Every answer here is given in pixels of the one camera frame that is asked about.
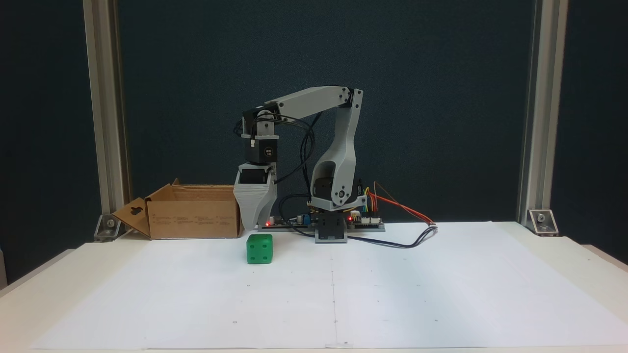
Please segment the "grey wedge-shaped gripper finger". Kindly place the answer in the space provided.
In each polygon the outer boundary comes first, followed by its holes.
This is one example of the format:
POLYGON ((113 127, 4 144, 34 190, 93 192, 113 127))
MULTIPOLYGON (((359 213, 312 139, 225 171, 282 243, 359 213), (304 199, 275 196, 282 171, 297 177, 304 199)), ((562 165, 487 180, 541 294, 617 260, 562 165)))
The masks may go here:
POLYGON ((271 213, 271 183, 234 185, 234 196, 240 208, 245 230, 264 226, 271 213))

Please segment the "grey narrow gripper finger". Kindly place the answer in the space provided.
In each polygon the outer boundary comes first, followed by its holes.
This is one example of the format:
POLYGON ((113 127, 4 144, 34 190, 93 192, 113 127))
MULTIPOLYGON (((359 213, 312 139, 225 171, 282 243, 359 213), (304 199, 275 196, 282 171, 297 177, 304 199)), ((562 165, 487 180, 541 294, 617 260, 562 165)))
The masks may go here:
POLYGON ((277 185, 275 181, 277 179, 276 166, 269 166, 265 170, 266 183, 265 189, 260 200, 259 214, 257 217, 258 230, 262 230, 266 227, 266 223, 269 223, 269 217, 271 216, 273 206, 277 199, 277 185))

